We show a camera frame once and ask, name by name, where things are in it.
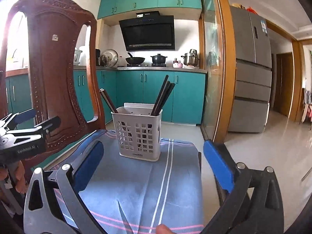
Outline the right hand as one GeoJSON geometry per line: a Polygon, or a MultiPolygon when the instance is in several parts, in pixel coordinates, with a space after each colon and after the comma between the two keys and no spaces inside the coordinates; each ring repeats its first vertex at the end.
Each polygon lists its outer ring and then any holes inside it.
{"type": "Polygon", "coordinates": [[[160,224],[155,229],[156,234],[175,234],[166,225],[160,224]]]}

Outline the left hand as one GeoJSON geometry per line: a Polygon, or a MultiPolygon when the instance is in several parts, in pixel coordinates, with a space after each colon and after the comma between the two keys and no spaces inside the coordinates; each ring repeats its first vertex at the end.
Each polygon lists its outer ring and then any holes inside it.
{"type": "Polygon", "coordinates": [[[15,185],[15,189],[18,193],[24,194],[27,191],[27,183],[25,180],[25,168],[21,161],[18,162],[15,171],[12,174],[9,174],[7,169],[1,167],[1,181],[5,180],[8,175],[11,176],[11,180],[15,185]]]}

